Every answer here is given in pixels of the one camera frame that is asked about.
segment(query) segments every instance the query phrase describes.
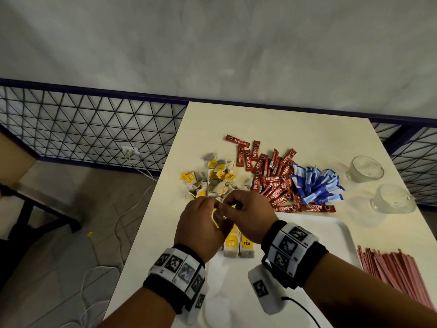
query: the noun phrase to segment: black cable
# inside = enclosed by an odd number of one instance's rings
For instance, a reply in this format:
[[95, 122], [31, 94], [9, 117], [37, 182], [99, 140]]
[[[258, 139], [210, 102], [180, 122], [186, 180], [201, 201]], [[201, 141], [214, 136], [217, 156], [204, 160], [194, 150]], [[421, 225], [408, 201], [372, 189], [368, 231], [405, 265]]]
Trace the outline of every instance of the black cable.
[[314, 320], [314, 322], [315, 322], [315, 324], [319, 327], [319, 328], [321, 328], [320, 327], [320, 325], [319, 325], [319, 323], [317, 322], [317, 320], [314, 318], [314, 316], [311, 314], [311, 313], [309, 313], [309, 311], [305, 308], [305, 307], [303, 307], [301, 304], [299, 304], [296, 300], [294, 300], [293, 298], [290, 298], [290, 297], [281, 297], [281, 299], [282, 300], [291, 300], [293, 303], [296, 303], [296, 304], [298, 304], [306, 313], [308, 313], [308, 315], [311, 317], [311, 319], [313, 319]]

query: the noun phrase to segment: wall socket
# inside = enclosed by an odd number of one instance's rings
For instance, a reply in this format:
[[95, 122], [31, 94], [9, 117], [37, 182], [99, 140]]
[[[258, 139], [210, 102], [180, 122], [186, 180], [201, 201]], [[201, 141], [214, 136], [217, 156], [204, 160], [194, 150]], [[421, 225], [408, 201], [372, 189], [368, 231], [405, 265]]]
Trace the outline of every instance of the wall socket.
[[131, 157], [134, 154], [140, 155], [139, 150], [136, 146], [124, 146], [124, 145], [122, 145], [122, 152], [123, 152], [124, 156], [128, 156], [128, 157]]

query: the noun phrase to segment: power cord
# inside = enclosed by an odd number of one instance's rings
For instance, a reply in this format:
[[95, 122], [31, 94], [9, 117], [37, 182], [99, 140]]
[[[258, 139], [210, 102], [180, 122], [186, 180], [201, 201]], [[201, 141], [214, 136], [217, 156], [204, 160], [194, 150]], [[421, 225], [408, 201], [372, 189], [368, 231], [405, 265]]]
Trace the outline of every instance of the power cord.
[[[150, 186], [145, 190], [145, 192], [142, 194], [142, 196], [141, 196], [141, 198], [139, 199], [139, 201], [138, 201], [134, 206], [132, 206], [131, 208], [129, 208], [127, 211], [125, 211], [123, 214], [121, 214], [120, 216], [118, 216], [117, 220], [115, 220], [115, 224], [114, 224], [114, 236], [117, 238], [117, 241], [118, 241], [118, 251], [119, 251], [119, 254], [120, 254], [120, 259], [122, 260], [122, 268], [124, 267], [124, 260], [123, 260], [123, 255], [122, 255], [122, 240], [120, 239], [120, 237], [118, 237], [117, 232], [116, 232], [116, 230], [115, 230], [116, 227], [117, 227], [117, 223], [118, 223], [118, 221], [121, 219], [121, 217], [122, 217], [123, 215], [125, 215], [126, 213], [128, 213], [129, 211], [131, 211], [132, 209], [134, 209], [136, 206], [139, 205], [139, 203], [143, 200], [145, 194], [150, 190], [150, 188], [151, 188], [152, 186], [154, 186], [155, 182], [157, 182], [157, 180], [152, 176], [152, 173], [150, 173], [150, 171], [149, 171], [147, 168], [145, 168], [145, 171], [147, 171], [147, 172], [149, 173], [149, 175], [147, 175], [147, 174], [145, 174], [144, 172], [140, 171], [140, 170], [139, 170], [139, 169], [138, 169], [138, 168], [137, 168], [137, 167], [132, 163], [132, 161], [131, 161], [131, 155], [132, 155], [132, 154], [129, 154], [129, 153], [128, 153], [128, 156], [125, 155], [124, 157], [125, 157], [125, 159], [126, 159], [126, 160], [131, 164], [131, 165], [132, 165], [132, 167], [134, 167], [134, 169], [136, 169], [137, 171], [139, 171], [139, 172], [140, 172], [141, 174], [143, 174], [144, 176], [147, 176], [148, 178], [150, 178], [153, 182], [152, 182], [152, 184], [151, 184], [151, 185], [150, 185]], [[108, 303], [108, 304], [109, 304], [110, 300], [100, 300], [100, 301], [98, 301], [98, 302], [92, 304], [92, 305], [89, 306], [88, 308], [87, 308], [86, 305], [85, 305], [85, 299], [84, 299], [84, 297], [83, 297], [83, 292], [84, 292], [84, 287], [85, 287], [85, 278], [86, 278], [87, 274], [88, 274], [90, 271], [92, 271], [92, 270], [94, 270], [94, 269], [97, 269], [97, 268], [115, 269], [115, 270], [118, 271], [118, 277], [120, 278], [120, 270], [119, 270], [117, 267], [110, 267], [110, 266], [96, 266], [96, 267], [93, 267], [93, 268], [87, 270], [87, 271], [85, 272], [85, 274], [84, 274], [84, 278], [82, 279], [82, 287], [80, 288], [80, 299], [82, 300], [82, 306], [83, 306], [83, 308], [84, 308], [84, 312], [83, 312], [82, 315], [80, 316], [79, 321], [76, 321], [76, 320], [69, 321], [69, 322], [63, 324], [63, 325], [62, 325], [61, 327], [59, 327], [59, 328], [64, 328], [64, 327], [66, 327], [66, 326], [68, 326], [68, 325], [70, 325], [70, 324], [75, 324], [75, 325], [79, 326], [79, 328], [86, 328], [87, 321], [88, 321], [88, 314], [87, 314], [88, 311], [89, 311], [93, 306], [95, 306], [95, 305], [103, 304], [103, 303]], [[102, 316], [102, 315], [105, 314], [105, 313], [106, 313], [106, 310], [104, 310], [104, 311], [102, 311], [101, 313], [99, 313], [99, 314], [96, 316], [96, 318], [91, 322], [89, 328], [92, 328], [92, 327], [94, 326], [94, 324], [96, 323], [96, 321], [100, 318], [100, 316]]]
[[282, 300], [291, 300], [293, 303], [298, 304], [311, 317], [311, 319], [314, 320], [315, 324], [320, 328], [320, 325], [317, 322], [317, 320], [315, 319], [315, 317], [311, 313], [309, 313], [309, 311], [305, 307], [303, 307], [300, 303], [298, 303], [298, 301], [296, 301], [296, 300], [294, 300], [293, 298], [290, 298], [290, 297], [281, 297], [281, 299]]

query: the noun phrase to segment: clear glass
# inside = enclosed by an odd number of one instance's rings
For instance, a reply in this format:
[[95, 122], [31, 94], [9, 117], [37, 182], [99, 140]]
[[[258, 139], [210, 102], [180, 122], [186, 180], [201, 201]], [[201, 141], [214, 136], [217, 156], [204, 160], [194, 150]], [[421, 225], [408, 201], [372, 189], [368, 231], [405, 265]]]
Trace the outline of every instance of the clear glass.
[[371, 157], [358, 155], [352, 159], [346, 176], [355, 183], [376, 181], [384, 176], [384, 168]]
[[416, 201], [403, 187], [394, 184], [383, 184], [370, 200], [372, 208], [384, 214], [407, 214], [416, 209]]

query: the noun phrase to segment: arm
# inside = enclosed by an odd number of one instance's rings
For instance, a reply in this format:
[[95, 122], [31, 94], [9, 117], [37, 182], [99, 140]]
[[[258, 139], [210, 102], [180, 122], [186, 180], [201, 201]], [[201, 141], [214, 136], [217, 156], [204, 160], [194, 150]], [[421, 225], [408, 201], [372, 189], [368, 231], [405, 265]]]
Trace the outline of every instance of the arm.
[[[230, 205], [243, 204], [241, 210]], [[278, 220], [262, 195], [232, 191], [216, 215], [232, 220], [254, 243], [261, 244]], [[437, 327], [437, 313], [333, 254], [326, 254], [309, 274], [303, 289], [335, 328]]]
[[[223, 218], [218, 220], [221, 227], [215, 226], [211, 215], [218, 204], [216, 199], [206, 197], [190, 201], [180, 216], [174, 236], [174, 244], [190, 248], [203, 265], [217, 253], [233, 226], [231, 220]], [[164, 298], [140, 288], [98, 327], [167, 328], [175, 316], [175, 310]]]

